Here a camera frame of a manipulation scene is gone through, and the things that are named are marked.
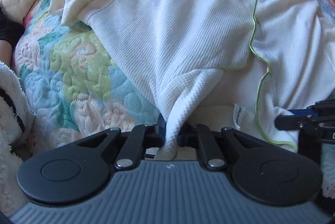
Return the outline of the floral quilted bedspread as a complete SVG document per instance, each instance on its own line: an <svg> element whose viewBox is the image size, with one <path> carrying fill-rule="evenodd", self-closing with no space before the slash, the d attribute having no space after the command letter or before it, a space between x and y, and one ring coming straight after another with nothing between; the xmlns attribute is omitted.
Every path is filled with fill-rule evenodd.
<svg viewBox="0 0 335 224"><path fill-rule="evenodd" d="M126 132L153 123L159 112L119 69L83 23L63 26L36 0L24 20L14 65L36 119L28 147L34 154L110 127Z"/></svg>

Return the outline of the black sock foot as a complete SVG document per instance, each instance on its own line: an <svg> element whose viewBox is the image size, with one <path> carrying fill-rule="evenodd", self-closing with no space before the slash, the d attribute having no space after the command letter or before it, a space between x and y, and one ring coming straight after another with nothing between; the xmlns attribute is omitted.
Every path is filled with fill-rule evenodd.
<svg viewBox="0 0 335 224"><path fill-rule="evenodd" d="M3 11L0 12L0 40L7 41L12 49L16 47L19 39L25 32L22 24L8 19Z"/></svg>

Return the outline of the white fluffy fleece garment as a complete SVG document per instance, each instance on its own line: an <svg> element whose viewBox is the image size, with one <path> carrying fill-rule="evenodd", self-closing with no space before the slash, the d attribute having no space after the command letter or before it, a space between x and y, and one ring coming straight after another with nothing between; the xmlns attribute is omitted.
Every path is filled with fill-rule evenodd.
<svg viewBox="0 0 335 224"><path fill-rule="evenodd" d="M17 172L23 160L11 149L27 140L34 119L20 79L1 63L1 212L6 216L25 203L17 183Z"/></svg>

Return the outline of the white waffle baby garment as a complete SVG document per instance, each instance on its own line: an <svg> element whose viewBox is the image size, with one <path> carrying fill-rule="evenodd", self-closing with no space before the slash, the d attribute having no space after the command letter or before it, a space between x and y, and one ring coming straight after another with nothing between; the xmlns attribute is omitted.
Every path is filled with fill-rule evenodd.
<svg viewBox="0 0 335 224"><path fill-rule="evenodd" d="M257 58L257 137L298 149L298 136L275 128L277 116L334 90L334 24L317 0L51 0L64 26L81 21L163 115L172 159L177 135L221 80Z"/></svg>

